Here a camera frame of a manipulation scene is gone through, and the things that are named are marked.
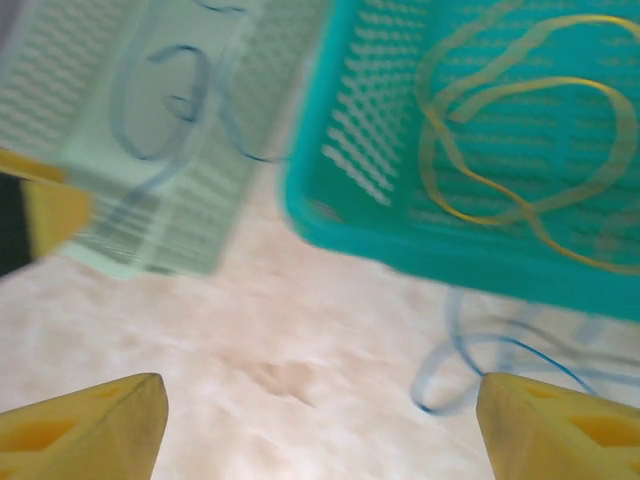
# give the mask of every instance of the rubber band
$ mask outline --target rubber band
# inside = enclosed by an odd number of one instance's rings
[[[424,80],[420,79],[422,73],[418,72],[416,80],[416,94],[418,103],[428,119],[425,124],[420,144],[420,170],[422,180],[431,199],[440,205],[445,211],[467,222],[479,225],[502,226],[515,221],[526,219],[538,238],[556,252],[578,262],[600,268],[614,273],[637,275],[640,274],[640,266],[627,266],[597,260],[578,254],[553,240],[540,218],[540,213],[557,210],[598,195],[607,190],[614,182],[619,180],[628,170],[638,147],[638,130],[640,126],[636,118],[633,105],[617,90],[583,78],[577,77],[545,77],[526,82],[519,82],[498,87],[489,88],[480,92],[463,103],[449,119],[458,123],[466,123],[471,120],[482,108],[489,103],[507,96],[522,92],[536,91],[563,85],[582,85],[599,90],[610,101],[616,115],[616,139],[612,145],[608,161],[600,167],[590,179],[558,195],[530,203],[524,198],[482,175],[473,172],[466,165],[453,133],[442,120],[441,112],[446,112],[449,105],[466,91],[495,80],[511,66],[521,61],[536,46],[539,46],[554,31],[570,26],[586,23],[611,23],[618,25],[640,39],[640,25],[618,17],[608,15],[570,15],[540,22],[523,37],[514,42],[506,52],[491,62],[487,67],[469,77],[461,79],[440,91],[433,101],[425,102],[421,96],[421,90],[425,90]],[[436,141],[440,141],[451,162],[466,176],[482,183],[511,198],[518,204],[519,209],[495,216],[474,216],[461,212],[454,208],[440,192],[437,184],[436,169],[434,166]]]
[[[460,320],[463,300],[464,291],[462,289],[452,288],[449,291],[444,307],[444,321],[447,327],[448,340],[434,348],[425,358],[411,384],[410,393],[413,403],[430,415],[453,415],[464,407],[470,406],[475,401],[480,386],[480,379],[486,374],[469,351],[469,347],[475,345],[498,344],[498,358],[493,371],[509,372],[515,375],[533,372],[560,372],[580,385],[585,393],[596,396],[598,392],[590,383],[584,380],[585,378],[603,380],[610,384],[640,388],[640,377],[611,373],[583,366],[585,361],[593,360],[637,368],[640,365],[639,360],[610,355],[608,353],[578,350],[568,346],[554,335],[531,325],[535,320],[535,315],[539,311],[539,306],[534,304],[526,304],[514,319],[507,320],[504,334],[463,333]],[[545,353],[538,348],[526,344],[518,338],[518,332],[515,331],[516,329],[534,333],[542,341],[557,347],[563,355],[574,357],[572,360],[577,365],[567,366],[555,360],[551,353]],[[515,347],[526,351],[541,361],[537,363],[516,362]],[[431,385],[438,369],[442,367],[444,362],[451,357],[452,354],[457,354],[467,367],[478,376],[478,380],[466,387],[458,395],[454,395],[448,401],[439,405],[431,405],[424,400],[425,392]]]
[[[478,33],[493,26],[505,15],[522,6],[524,2],[525,0],[505,0],[491,6],[477,20],[458,28],[454,33],[440,40],[426,53],[418,66],[415,85],[415,95],[421,107],[424,108],[431,102],[429,88],[431,77],[438,64],[446,58],[447,54],[451,50],[464,45]]]

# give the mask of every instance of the marble floor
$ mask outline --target marble floor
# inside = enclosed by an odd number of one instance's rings
[[[0,411],[158,372],[170,418],[156,480],[493,478],[473,408],[430,417],[409,397],[444,338],[447,287],[305,244],[279,173],[260,170],[211,278],[118,282],[51,257],[4,279]],[[514,308],[474,295],[465,311]],[[637,329],[620,325],[610,341],[633,349]],[[432,391],[471,381],[448,362]]]

